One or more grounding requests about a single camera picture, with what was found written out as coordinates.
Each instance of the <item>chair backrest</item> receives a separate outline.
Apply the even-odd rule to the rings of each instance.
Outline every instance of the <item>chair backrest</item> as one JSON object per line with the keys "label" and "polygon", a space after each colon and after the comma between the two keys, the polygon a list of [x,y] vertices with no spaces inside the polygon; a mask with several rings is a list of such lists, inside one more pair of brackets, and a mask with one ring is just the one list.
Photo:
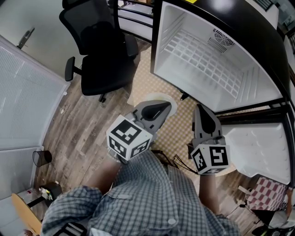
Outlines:
{"label": "chair backrest", "polygon": [[59,19],[72,34],[81,55],[110,48],[121,40],[122,33],[114,27],[106,0],[76,0],[60,13]]}
{"label": "chair backrest", "polygon": [[62,1],[62,6],[64,9],[70,8],[72,4],[81,1],[81,0],[63,0]]}

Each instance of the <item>round white plate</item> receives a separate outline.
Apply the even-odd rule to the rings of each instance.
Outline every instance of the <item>round white plate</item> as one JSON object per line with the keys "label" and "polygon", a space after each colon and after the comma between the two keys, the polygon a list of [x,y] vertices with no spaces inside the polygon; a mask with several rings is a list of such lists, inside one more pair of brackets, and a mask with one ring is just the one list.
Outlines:
{"label": "round white plate", "polygon": [[151,93],[151,94],[148,94],[145,97],[145,101],[151,101],[151,100],[163,100],[163,101],[168,101],[168,102],[171,103],[172,108],[171,108],[171,111],[169,112],[167,117],[173,116],[177,111],[177,103],[175,102],[175,100],[173,98],[171,98],[167,94],[164,94],[164,93]]}

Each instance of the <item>wooden table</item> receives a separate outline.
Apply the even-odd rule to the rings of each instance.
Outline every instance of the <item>wooden table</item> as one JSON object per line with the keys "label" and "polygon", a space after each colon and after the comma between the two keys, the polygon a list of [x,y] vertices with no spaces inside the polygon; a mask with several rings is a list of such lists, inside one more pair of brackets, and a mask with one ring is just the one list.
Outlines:
{"label": "wooden table", "polygon": [[[29,203],[32,207],[42,201],[41,198]],[[41,234],[41,221],[35,216],[30,207],[17,194],[12,194],[12,202],[23,223],[35,234]]]}

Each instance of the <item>fridge shelf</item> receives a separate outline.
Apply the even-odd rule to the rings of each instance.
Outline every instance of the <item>fridge shelf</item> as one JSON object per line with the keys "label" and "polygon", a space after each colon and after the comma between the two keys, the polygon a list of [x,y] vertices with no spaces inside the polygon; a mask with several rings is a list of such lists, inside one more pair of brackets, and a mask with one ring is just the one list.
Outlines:
{"label": "fridge shelf", "polygon": [[163,50],[201,70],[237,99],[243,73],[196,36],[180,29]]}

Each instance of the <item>red checkered cloth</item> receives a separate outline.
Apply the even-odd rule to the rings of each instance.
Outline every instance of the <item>red checkered cloth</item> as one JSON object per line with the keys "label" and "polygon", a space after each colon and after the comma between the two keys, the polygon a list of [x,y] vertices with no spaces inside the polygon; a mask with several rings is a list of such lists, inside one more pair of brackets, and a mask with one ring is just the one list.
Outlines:
{"label": "red checkered cloth", "polygon": [[286,185],[260,177],[255,188],[251,191],[251,195],[246,198],[248,208],[252,210],[276,211],[283,203],[286,190]]}

